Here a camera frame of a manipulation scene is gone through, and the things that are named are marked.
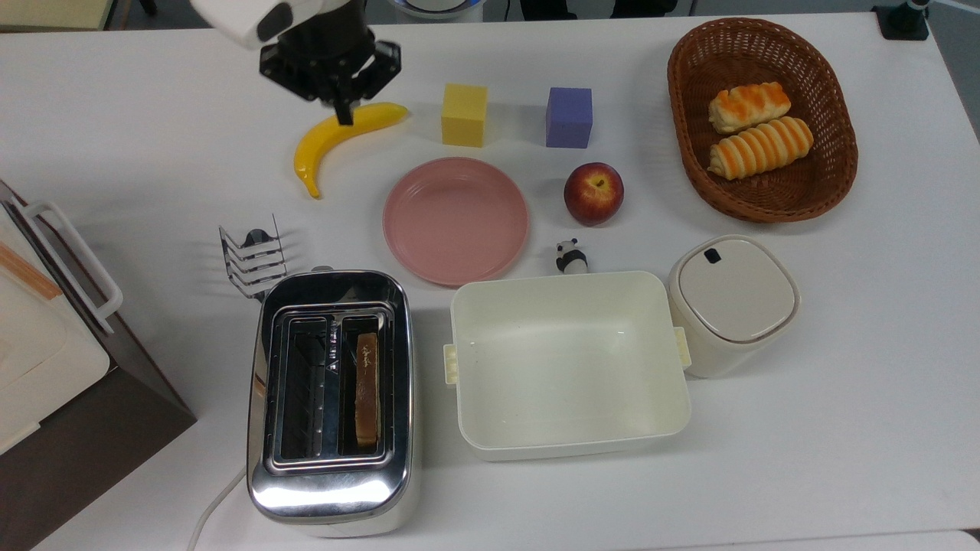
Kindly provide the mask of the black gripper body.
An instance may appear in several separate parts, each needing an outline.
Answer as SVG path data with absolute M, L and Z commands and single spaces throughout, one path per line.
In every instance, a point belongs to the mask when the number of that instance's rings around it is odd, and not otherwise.
M 328 106 L 376 97 L 401 69 L 401 46 L 379 41 L 359 17 L 314 17 L 260 49 L 264 77 Z

